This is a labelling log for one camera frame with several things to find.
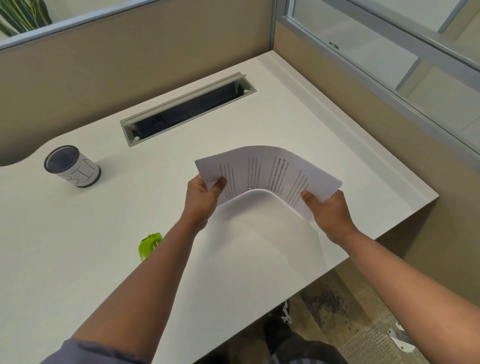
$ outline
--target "green hole punch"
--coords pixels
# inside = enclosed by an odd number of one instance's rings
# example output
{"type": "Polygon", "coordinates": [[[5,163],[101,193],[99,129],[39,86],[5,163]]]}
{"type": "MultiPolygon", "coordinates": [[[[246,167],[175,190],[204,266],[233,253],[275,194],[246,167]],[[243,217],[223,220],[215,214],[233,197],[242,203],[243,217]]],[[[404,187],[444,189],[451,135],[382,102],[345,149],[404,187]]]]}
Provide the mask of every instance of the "green hole punch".
{"type": "Polygon", "coordinates": [[[140,254],[140,259],[142,262],[147,259],[150,253],[158,246],[158,244],[160,244],[162,239],[162,235],[157,232],[155,234],[148,235],[140,242],[140,245],[138,246],[138,253],[140,254]]]}

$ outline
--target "person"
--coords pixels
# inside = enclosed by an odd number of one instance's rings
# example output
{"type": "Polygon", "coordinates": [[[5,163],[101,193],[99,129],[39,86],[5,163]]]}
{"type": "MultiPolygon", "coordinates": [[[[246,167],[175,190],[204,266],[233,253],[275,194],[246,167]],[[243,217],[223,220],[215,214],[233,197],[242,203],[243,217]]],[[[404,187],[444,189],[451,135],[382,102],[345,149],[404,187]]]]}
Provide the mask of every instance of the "person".
{"type": "MultiPolygon", "coordinates": [[[[150,363],[167,324],[193,240],[215,211],[226,184],[222,178],[208,191],[200,176],[189,181],[184,211],[162,243],[42,363],[150,363]]],[[[480,308],[362,234],[352,222],[342,191],[323,203],[307,191],[302,191],[301,197],[318,226],[348,253],[431,363],[480,363],[480,308]]],[[[293,333],[284,322],[288,319],[284,309],[277,313],[274,310],[264,327],[273,363],[296,359],[346,363],[335,348],[303,340],[293,333]]],[[[214,353],[201,361],[227,362],[214,353]]]]}

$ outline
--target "person's left hand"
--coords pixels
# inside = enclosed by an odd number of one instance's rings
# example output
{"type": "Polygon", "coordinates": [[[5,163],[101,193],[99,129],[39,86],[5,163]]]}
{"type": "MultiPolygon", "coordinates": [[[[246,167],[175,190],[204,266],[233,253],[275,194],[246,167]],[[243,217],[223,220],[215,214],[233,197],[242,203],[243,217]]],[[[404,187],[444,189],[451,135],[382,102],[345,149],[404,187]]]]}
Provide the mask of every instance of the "person's left hand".
{"type": "Polygon", "coordinates": [[[181,218],[198,226],[200,230],[203,229],[213,215],[217,200],[226,185],[227,179],[222,177],[208,191],[200,174],[190,180],[181,218]]]}

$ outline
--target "paper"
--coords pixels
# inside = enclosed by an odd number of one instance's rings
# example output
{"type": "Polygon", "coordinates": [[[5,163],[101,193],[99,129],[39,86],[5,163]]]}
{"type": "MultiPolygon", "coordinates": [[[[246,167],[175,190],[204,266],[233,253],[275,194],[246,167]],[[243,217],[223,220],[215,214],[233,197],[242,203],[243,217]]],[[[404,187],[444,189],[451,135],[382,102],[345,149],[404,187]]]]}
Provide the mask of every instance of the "paper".
{"type": "Polygon", "coordinates": [[[274,146],[245,146],[196,160],[195,164],[208,189],[221,177],[228,180],[218,205],[249,190],[262,189],[273,192],[306,219],[311,219],[312,213],[300,201],[301,191],[325,201],[342,186],[327,172],[274,146]]]}

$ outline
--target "hand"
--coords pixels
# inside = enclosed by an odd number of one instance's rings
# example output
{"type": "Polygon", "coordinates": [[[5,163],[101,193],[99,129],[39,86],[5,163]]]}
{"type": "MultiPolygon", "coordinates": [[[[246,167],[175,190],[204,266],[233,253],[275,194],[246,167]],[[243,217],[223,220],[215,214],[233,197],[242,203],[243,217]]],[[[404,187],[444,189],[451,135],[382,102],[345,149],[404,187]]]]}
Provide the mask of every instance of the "hand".
{"type": "Polygon", "coordinates": [[[302,191],[301,197],[313,212],[317,225],[335,244],[341,246],[348,236],[359,233],[350,217],[347,202],[341,190],[335,192],[323,203],[307,191],[302,191]]]}
{"type": "Polygon", "coordinates": [[[227,179],[222,177],[210,191],[207,191],[207,186],[200,174],[190,180],[181,218],[194,224],[199,230],[203,229],[207,225],[208,219],[213,215],[217,200],[226,185],[227,179]]]}

